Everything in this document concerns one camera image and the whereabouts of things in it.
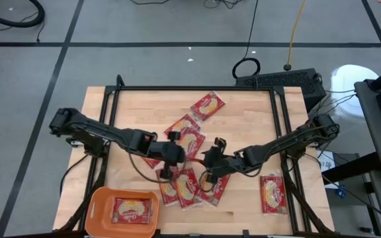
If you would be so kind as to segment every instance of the white object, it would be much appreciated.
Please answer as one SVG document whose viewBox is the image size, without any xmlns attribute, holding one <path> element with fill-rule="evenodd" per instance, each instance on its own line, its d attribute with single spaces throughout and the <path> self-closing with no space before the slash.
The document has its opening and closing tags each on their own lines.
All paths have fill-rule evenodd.
<svg viewBox="0 0 381 238">
<path fill-rule="evenodd" d="M 378 76 L 373 70 L 366 67 L 358 65 L 344 65 L 333 70 L 331 73 L 331 86 L 330 91 L 348 91 L 354 90 L 354 84 L 356 82 L 364 81 L 365 79 L 377 79 Z M 348 93 L 331 93 L 331 101 L 336 101 L 346 96 L 351 96 L 355 92 Z M 356 117 L 364 118 L 362 113 L 361 105 L 356 96 L 353 96 L 351 99 L 343 102 L 339 105 L 337 103 L 342 102 L 345 99 L 342 99 L 338 102 L 332 104 L 332 107 L 335 107 L 334 114 L 346 117 Z"/>
<path fill-rule="evenodd" d="M 320 155 L 321 151 L 317 150 L 317 157 Z M 333 158 L 333 152 L 324 151 L 321 156 L 318 158 L 318 161 L 321 164 L 321 172 L 328 171 L 335 167 L 335 158 Z M 334 184 L 328 184 L 324 186 L 325 188 L 338 189 L 338 187 Z"/>
</svg>

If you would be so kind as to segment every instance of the snack package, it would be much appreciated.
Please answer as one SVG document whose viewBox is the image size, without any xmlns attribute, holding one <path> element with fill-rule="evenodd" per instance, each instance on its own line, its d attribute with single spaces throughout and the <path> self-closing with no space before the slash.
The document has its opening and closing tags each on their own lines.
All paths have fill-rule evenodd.
<svg viewBox="0 0 381 238">
<path fill-rule="evenodd" d="M 161 161 L 156 159 L 148 159 L 145 157 L 141 157 L 141 158 L 151 167 L 151 169 L 158 168 L 158 165 L 161 163 Z"/>
<path fill-rule="evenodd" d="M 151 205 L 150 199 L 115 198 L 111 222 L 148 224 Z"/>
<path fill-rule="evenodd" d="M 157 174 L 157 179 L 159 180 L 159 174 L 161 169 L 155 171 Z M 161 191 L 161 197 L 163 198 L 163 203 L 165 206 L 170 206 L 179 202 L 179 197 L 177 196 L 176 184 L 174 182 L 170 183 L 160 183 L 159 190 Z"/>
<path fill-rule="evenodd" d="M 214 188 L 210 192 L 203 192 L 201 189 L 198 191 L 198 194 L 196 195 L 196 198 L 198 198 L 201 202 L 217 206 L 218 202 L 220 201 L 220 198 L 223 195 L 224 189 L 226 188 L 226 185 L 229 181 L 230 175 L 226 175 L 224 177 L 221 177 L 218 179 L 216 185 L 214 185 Z M 206 176 L 204 178 L 201 187 L 204 190 L 209 190 L 212 188 L 212 184 L 209 182 L 206 182 Z"/>
<path fill-rule="evenodd" d="M 193 169 L 184 169 L 176 180 L 177 196 L 182 210 L 192 208 L 202 203 L 195 197 L 198 192 L 198 181 Z"/>
<path fill-rule="evenodd" d="M 225 102 L 214 91 L 211 91 L 191 106 L 190 110 L 202 121 L 205 121 L 224 105 Z"/>
<path fill-rule="evenodd" d="M 187 158 L 195 158 L 196 152 L 204 142 L 205 136 L 193 128 L 186 128 L 181 135 L 178 145 L 185 149 Z"/>
<path fill-rule="evenodd" d="M 261 176 L 261 209 L 265 214 L 287 214 L 282 177 Z"/>
<path fill-rule="evenodd" d="M 190 114 L 184 115 L 177 122 L 175 122 L 172 126 L 167 128 L 164 131 L 164 134 L 169 135 L 169 132 L 180 132 L 183 134 L 186 128 L 194 128 L 196 131 L 201 129 L 199 123 L 193 118 Z"/>
</svg>

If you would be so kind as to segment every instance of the wooden tabletop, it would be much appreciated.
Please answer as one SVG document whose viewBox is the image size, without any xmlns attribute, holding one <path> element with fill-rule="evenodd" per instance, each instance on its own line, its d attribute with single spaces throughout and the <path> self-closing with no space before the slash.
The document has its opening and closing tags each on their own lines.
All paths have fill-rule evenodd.
<svg viewBox="0 0 381 238">
<path fill-rule="evenodd" d="M 89 87 L 83 104 L 82 113 L 98 120 L 103 100 L 104 87 Z M 167 139 L 163 131 L 189 111 L 189 107 L 206 95 L 208 91 L 121 91 L 118 101 L 115 126 L 117 128 L 138 128 L 157 132 L 159 141 Z M 200 152 L 214 144 L 215 137 L 227 140 L 225 154 L 247 147 L 262 145 L 276 139 L 275 124 L 268 92 L 262 91 L 218 91 L 226 105 L 201 125 L 206 139 L 196 156 L 203 159 Z M 307 119 L 304 99 L 300 88 L 285 88 L 286 103 L 292 129 Z M 276 98 L 282 121 L 280 99 Z M 108 104 L 106 123 L 108 123 L 112 97 Z M 307 153 L 316 157 L 314 149 Z M 73 148 L 69 166 L 83 156 L 83 148 Z M 140 157 L 134 156 L 138 168 L 146 175 L 155 178 L 151 170 Z M 58 206 L 54 229 L 61 227 L 74 213 L 83 199 L 89 171 L 90 159 L 79 164 L 67 176 Z M 312 158 L 299 160 L 302 183 L 306 200 L 317 216 L 330 229 L 334 229 L 327 196 L 318 163 Z M 199 177 L 204 168 L 198 163 L 188 166 Z M 281 174 L 280 158 L 273 155 L 263 165 L 261 175 Z M 159 198 L 159 185 L 142 178 L 131 166 L 126 152 L 117 145 L 111 147 L 105 186 L 114 189 L 153 191 Z M 299 204 L 295 201 L 299 230 L 304 226 Z M 292 229 L 288 215 L 273 216 L 261 212 L 259 179 L 248 178 L 241 174 L 230 177 L 217 208 L 203 205 L 181 211 L 180 205 L 165 207 L 160 201 L 160 214 L 157 228 L 162 234 L 218 234 L 241 235 L 248 229 L 252 235 L 290 235 Z"/>
</svg>

